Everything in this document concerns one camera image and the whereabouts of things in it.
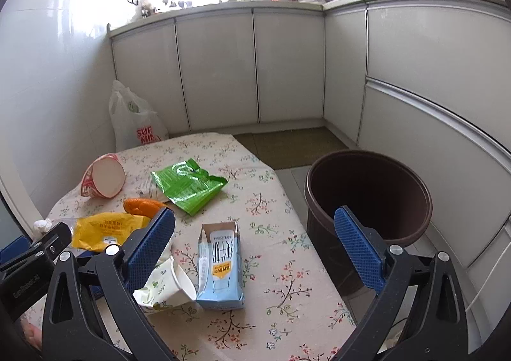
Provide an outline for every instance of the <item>yellow snack package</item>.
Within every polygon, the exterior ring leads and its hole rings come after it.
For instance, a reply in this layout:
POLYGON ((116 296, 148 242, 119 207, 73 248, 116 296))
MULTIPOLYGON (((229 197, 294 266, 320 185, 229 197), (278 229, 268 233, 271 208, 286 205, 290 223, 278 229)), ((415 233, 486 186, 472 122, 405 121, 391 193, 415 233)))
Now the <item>yellow snack package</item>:
POLYGON ((75 249, 103 251, 109 244, 124 243, 138 228, 144 228, 150 218, 126 213, 101 213, 78 218, 71 246, 75 249))

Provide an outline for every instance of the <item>blue milk carton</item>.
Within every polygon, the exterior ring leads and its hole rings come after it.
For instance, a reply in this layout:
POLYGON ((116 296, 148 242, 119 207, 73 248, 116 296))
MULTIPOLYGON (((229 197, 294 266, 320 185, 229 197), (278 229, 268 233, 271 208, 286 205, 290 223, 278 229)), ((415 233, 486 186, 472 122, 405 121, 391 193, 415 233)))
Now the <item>blue milk carton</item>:
POLYGON ((240 232, 234 221, 203 224, 199 238, 199 290, 197 303, 204 309, 240 309, 240 232))

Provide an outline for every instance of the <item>green snack bag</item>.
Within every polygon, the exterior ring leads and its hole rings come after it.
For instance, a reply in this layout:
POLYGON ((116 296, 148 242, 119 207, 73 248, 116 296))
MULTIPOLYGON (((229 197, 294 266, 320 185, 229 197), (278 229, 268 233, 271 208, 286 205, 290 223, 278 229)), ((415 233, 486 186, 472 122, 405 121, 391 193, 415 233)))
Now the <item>green snack bag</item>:
POLYGON ((209 175, 193 159, 153 171, 151 176, 165 196, 190 215, 195 215, 227 184, 225 178, 209 175))

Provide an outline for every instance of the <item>silver screw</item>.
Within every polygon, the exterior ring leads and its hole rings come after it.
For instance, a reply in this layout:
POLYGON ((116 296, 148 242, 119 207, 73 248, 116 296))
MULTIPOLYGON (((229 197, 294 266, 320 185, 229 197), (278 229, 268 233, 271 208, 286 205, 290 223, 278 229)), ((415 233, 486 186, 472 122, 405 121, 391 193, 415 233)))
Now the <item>silver screw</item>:
POLYGON ((106 248, 106 254, 108 254, 109 256, 115 256, 118 252, 119 252, 120 248, 117 244, 112 244, 112 245, 109 245, 107 248, 106 248))
POLYGON ((400 254, 403 254, 403 248, 400 245, 393 244, 389 248, 390 253, 395 254, 399 256, 400 254))
POLYGON ((445 251, 439 253, 439 259, 441 261, 449 261, 449 255, 445 251))
POLYGON ((60 254, 59 259, 61 261, 66 261, 70 257, 71 257, 71 253, 69 251, 64 251, 63 253, 60 254))

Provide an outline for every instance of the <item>floral pattern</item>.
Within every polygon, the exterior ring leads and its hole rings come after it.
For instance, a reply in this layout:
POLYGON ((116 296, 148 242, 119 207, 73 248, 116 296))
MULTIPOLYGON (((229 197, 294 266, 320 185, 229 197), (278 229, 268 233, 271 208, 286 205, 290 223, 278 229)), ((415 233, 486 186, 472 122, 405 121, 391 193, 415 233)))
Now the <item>floral pattern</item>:
MULTIPOLYGON (((339 306, 342 300, 271 168, 224 134, 177 137, 118 156, 126 172, 119 195, 85 198, 76 187, 58 201, 49 218, 123 212, 123 200, 139 197, 150 171, 191 157, 212 175, 225 175, 229 181, 193 217, 170 205, 176 217, 172 254, 196 287, 201 225, 238 223, 245 296, 241 310, 204 310, 189 302, 150 315, 151 324, 180 361, 252 359, 264 352, 281 361, 329 360, 332 348, 342 345, 355 327, 339 306)), ((26 313, 29 322, 40 326, 43 308, 44 299, 26 313)), ((98 308, 114 344, 127 350, 104 299, 98 300, 98 308)))

